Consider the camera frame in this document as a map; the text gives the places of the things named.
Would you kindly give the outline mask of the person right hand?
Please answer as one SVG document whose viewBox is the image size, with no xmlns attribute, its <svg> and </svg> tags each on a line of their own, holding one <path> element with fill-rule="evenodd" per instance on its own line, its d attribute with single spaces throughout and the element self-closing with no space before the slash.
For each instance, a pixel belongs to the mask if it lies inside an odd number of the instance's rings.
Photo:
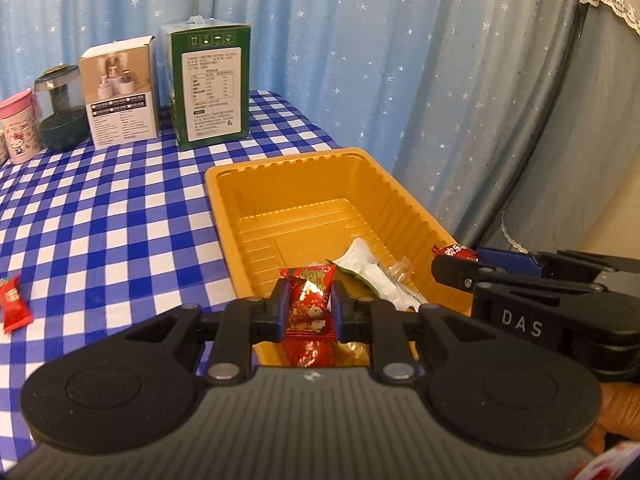
<svg viewBox="0 0 640 480">
<path fill-rule="evenodd" d="M 596 453 L 570 479 L 639 478 L 639 386 L 630 382 L 601 385 L 602 408 L 587 446 Z"/>
</svg>

